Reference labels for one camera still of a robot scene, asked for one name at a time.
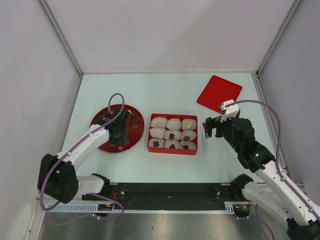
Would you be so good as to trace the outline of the round red plate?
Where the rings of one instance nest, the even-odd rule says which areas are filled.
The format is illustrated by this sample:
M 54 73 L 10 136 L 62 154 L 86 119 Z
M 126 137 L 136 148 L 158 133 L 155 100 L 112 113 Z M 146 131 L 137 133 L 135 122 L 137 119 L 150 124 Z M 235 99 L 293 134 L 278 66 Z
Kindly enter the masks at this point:
M 100 110 L 93 117 L 91 124 L 103 125 L 119 112 L 121 106 L 122 106 L 121 104 L 113 104 L 110 107 L 106 107 Z M 129 114 L 127 110 L 130 110 L 132 114 L 136 114 L 136 118 L 132 118 L 132 114 Z M 132 126 L 136 125 L 136 120 L 140 120 L 140 123 L 138 124 L 139 129 L 132 129 Z M 103 152 L 121 153 L 121 152 L 127 151 L 131 149 L 134 145 L 136 145 L 141 139 L 141 137 L 143 136 L 145 121 L 142 114 L 136 108 L 125 104 L 123 112 L 121 113 L 119 118 L 115 121 L 125 123 L 127 128 L 129 143 L 126 145 L 121 145 L 123 146 L 123 149 L 119 150 L 118 147 L 120 145 L 111 145 L 110 140 L 108 140 L 107 142 L 105 142 L 99 147 L 99 149 Z

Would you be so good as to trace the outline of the red box lid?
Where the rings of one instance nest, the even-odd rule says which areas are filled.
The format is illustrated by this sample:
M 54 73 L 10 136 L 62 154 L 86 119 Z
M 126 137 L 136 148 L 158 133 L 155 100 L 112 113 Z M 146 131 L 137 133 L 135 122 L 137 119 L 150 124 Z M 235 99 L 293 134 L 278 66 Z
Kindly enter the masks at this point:
M 238 99 L 243 87 L 229 80 L 213 75 L 197 99 L 197 103 L 219 114 L 223 102 Z

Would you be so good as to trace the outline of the red chocolate box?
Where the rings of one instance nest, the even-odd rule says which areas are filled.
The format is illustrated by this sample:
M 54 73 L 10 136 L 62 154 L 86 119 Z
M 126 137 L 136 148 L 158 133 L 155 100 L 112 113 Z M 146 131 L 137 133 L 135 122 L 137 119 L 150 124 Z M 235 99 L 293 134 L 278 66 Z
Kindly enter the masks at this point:
M 151 127 L 151 120 L 153 118 L 156 118 L 156 117 L 164 117 L 164 118 L 167 118 L 167 120 L 169 119 L 173 119 L 173 118 L 177 118 L 177 119 L 180 119 L 181 123 L 184 119 L 194 119 L 197 121 L 197 128 L 193 131 L 196 132 L 197 134 L 197 137 L 190 141 L 192 143 L 194 143 L 197 147 L 197 149 L 195 150 L 189 150 L 189 149 L 181 149 L 181 146 L 180 146 L 180 149 L 175 149 L 175 148 L 160 148 L 160 147 L 148 147 L 148 143 L 147 143 L 147 149 L 149 152 L 151 153 L 161 153 L 161 154 L 177 154 L 177 155 L 191 155 L 191 156 L 194 156 L 196 155 L 197 151 L 198 151 L 198 117 L 195 116 L 195 115 L 181 115 L 181 114 L 168 114 L 168 113 L 153 113 L 150 117 L 150 126 L 149 126 L 149 130 L 148 130 L 148 142 L 150 139 L 152 139 L 153 137 L 151 137 L 150 135 L 150 129 L 152 128 Z

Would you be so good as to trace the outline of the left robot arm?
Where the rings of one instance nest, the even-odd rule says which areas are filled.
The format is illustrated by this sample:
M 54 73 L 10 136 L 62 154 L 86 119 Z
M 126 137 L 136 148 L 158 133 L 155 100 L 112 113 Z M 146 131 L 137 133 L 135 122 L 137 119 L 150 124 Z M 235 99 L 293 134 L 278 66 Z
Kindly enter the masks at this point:
M 37 182 L 40 194 L 63 204 L 87 194 L 94 194 L 100 200 L 107 199 L 111 193 L 108 178 L 97 173 L 78 176 L 77 171 L 103 144 L 117 147 L 129 143 L 126 122 L 130 116 L 128 110 L 117 106 L 98 117 L 73 146 L 56 155 L 46 154 L 41 160 Z

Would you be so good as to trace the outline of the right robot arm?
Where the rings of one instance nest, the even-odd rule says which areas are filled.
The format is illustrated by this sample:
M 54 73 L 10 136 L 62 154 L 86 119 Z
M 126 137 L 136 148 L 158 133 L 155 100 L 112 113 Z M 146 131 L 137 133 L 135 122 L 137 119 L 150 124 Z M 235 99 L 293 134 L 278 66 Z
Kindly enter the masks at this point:
M 241 174 L 232 182 L 231 196 L 242 201 L 254 202 L 275 218 L 292 240 L 318 240 L 320 238 L 320 207 L 312 202 L 288 177 L 284 170 L 276 166 L 272 153 L 255 138 L 255 129 L 245 118 L 206 118 L 202 124 L 206 138 L 216 130 L 217 138 L 224 138 L 236 152 L 241 165 L 263 180 L 273 191 L 269 193 L 252 178 Z

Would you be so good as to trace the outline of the white paper cup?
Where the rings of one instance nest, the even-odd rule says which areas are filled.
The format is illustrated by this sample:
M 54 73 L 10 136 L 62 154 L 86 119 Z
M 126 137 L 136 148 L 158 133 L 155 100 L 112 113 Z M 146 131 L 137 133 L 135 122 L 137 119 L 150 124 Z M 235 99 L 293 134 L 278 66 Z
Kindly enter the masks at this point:
M 151 148 L 163 148 L 165 145 L 165 141 L 161 138 L 152 138 L 148 142 L 148 147 Z
M 153 127 L 149 130 L 149 134 L 152 138 L 164 139 L 166 129 L 161 127 Z
M 155 117 L 151 120 L 150 126 L 152 128 L 166 128 L 168 119 L 165 117 Z
M 181 132 L 179 130 L 167 130 L 164 135 L 165 140 L 181 140 Z
M 184 130 L 181 133 L 181 141 L 183 141 L 183 137 L 186 136 L 186 135 L 190 136 L 190 141 L 193 141 L 197 137 L 197 134 L 196 134 L 195 131 L 193 131 L 193 130 Z
M 175 140 L 175 139 L 168 139 L 165 141 L 164 143 L 164 148 L 168 148 L 170 149 L 170 145 L 171 144 L 175 144 L 175 149 L 180 149 L 180 142 L 178 140 Z
M 182 130 L 195 130 L 197 128 L 197 121 L 195 119 L 186 118 L 181 123 Z
M 191 141 L 181 141 L 180 148 L 184 150 L 196 150 L 197 146 Z
M 180 130 L 182 122 L 179 118 L 171 118 L 167 121 L 166 128 L 168 130 Z

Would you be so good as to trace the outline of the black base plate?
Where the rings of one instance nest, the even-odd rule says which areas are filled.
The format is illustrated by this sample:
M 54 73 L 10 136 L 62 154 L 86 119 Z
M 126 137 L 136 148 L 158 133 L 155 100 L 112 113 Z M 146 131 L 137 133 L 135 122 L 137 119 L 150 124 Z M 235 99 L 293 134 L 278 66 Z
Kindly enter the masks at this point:
M 115 199 L 125 210 L 224 210 L 225 202 L 246 202 L 239 190 L 220 183 L 118 183 L 102 188 L 100 196 Z

